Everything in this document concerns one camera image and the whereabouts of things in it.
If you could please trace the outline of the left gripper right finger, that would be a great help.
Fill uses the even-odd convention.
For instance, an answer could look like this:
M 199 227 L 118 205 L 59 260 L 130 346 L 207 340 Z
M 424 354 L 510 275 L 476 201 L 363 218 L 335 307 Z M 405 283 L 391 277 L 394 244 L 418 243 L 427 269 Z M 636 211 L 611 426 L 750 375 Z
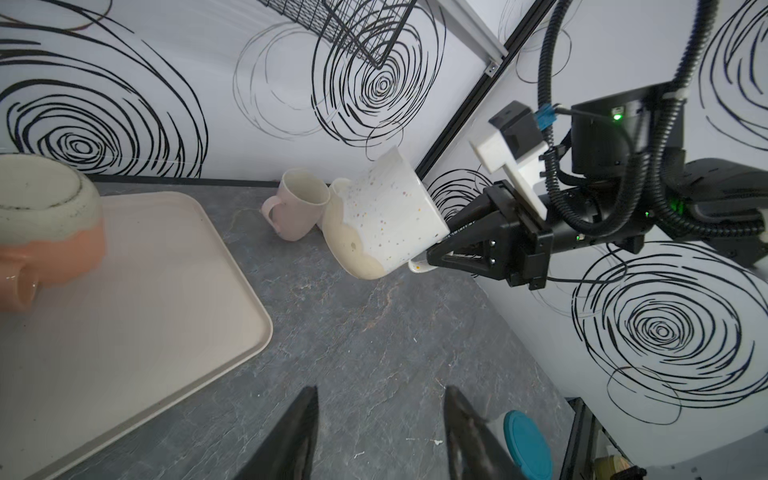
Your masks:
M 457 386 L 445 389 L 443 418 L 450 479 L 525 478 Z

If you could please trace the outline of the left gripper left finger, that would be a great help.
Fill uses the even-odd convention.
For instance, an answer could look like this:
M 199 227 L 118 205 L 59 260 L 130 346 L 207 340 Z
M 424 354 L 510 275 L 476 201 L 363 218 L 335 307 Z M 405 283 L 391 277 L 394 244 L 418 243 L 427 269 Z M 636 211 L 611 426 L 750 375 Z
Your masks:
M 318 436 L 318 389 L 304 387 L 235 479 L 310 479 Z

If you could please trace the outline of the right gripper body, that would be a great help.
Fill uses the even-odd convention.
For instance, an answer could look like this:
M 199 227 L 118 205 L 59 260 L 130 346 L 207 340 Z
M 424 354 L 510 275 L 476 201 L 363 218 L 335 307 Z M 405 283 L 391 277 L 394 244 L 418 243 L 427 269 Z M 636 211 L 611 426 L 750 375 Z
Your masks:
M 680 165 L 683 108 L 688 93 L 660 83 L 574 107 L 540 87 L 528 106 L 548 144 L 535 193 L 548 210 L 542 221 L 505 174 L 457 211 L 450 233 L 430 247 L 433 267 L 544 287 L 553 255 L 612 243 L 636 253 L 663 219 L 662 166 Z

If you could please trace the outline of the cream speckled mug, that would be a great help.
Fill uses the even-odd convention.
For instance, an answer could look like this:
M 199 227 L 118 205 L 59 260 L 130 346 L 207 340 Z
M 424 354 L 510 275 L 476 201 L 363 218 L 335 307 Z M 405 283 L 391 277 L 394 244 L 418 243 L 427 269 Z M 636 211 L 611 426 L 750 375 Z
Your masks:
M 403 265 L 413 273 L 435 268 L 425 251 L 449 234 L 411 164 L 393 147 L 343 193 L 344 218 L 327 226 L 326 244 L 341 267 L 361 280 L 380 279 Z

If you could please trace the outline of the pink mug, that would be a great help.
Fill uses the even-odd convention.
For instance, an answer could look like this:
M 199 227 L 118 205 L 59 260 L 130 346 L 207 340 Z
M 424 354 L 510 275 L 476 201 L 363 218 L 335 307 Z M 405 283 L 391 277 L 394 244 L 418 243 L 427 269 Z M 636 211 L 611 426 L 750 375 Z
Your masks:
M 329 203 L 329 187 L 305 169 L 287 170 L 277 193 L 261 206 L 261 214 L 275 233 L 286 241 L 307 235 Z

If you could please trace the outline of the large white mug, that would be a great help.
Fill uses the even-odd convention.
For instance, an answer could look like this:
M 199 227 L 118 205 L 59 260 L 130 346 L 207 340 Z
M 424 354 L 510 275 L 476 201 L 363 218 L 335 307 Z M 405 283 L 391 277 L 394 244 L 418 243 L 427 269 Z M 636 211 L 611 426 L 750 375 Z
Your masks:
M 337 226 L 343 222 L 344 202 L 343 193 L 350 184 L 347 178 L 337 178 L 329 186 L 330 200 L 326 205 L 317 226 L 322 233 L 325 233 L 327 226 Z

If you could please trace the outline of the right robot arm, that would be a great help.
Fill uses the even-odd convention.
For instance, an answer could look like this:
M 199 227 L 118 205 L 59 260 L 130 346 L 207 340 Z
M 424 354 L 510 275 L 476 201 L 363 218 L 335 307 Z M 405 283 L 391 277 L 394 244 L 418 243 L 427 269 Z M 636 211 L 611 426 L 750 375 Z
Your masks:
M 540 289 L 551 258 L 601 244 L 642 250 L 660 228 L 750 267 L 767 254 L 767 174 L 736 162 L 687 161 L 684 100 L 656 84 L 580 103 L 512 102 L 478 155 L 505 178 L 449 218 L 426 261 Z

